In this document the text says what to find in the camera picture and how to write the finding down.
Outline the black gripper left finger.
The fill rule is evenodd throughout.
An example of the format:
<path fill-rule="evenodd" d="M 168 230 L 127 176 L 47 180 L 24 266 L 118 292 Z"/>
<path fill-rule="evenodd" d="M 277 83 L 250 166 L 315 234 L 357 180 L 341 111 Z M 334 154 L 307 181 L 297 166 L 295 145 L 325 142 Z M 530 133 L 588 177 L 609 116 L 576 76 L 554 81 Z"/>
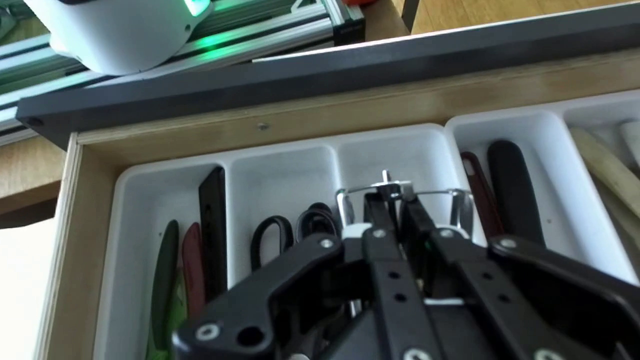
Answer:
<path fill-rule="evenodd" d="M 173 335 L 179 360 L 440 360 L 440 343 L 382 197 L 370 226 L 313 234 L 221 293 Z"/>

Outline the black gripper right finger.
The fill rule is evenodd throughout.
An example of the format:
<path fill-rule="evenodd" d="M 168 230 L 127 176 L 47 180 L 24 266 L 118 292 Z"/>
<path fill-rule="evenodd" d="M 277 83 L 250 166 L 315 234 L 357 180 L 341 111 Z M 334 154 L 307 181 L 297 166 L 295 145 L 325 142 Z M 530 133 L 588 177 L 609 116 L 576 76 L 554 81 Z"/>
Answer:
<path fill-rule="evenodd" d="M 458 293 L 507 360 L 640 360 L 638 285 L 519 235 L 478 245 L 417 195 L 401 215 L 422 293 Z"/>

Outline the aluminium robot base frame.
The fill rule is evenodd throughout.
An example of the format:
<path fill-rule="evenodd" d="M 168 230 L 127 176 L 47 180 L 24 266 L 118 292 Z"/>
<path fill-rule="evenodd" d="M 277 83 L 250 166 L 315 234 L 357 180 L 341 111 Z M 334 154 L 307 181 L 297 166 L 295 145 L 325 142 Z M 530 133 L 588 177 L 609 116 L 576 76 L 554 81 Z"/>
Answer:
<path fill-rule="evenodd" d="M 2 0 L 0 133 L 30 96 L 362 38 L 352 0 Z"/>

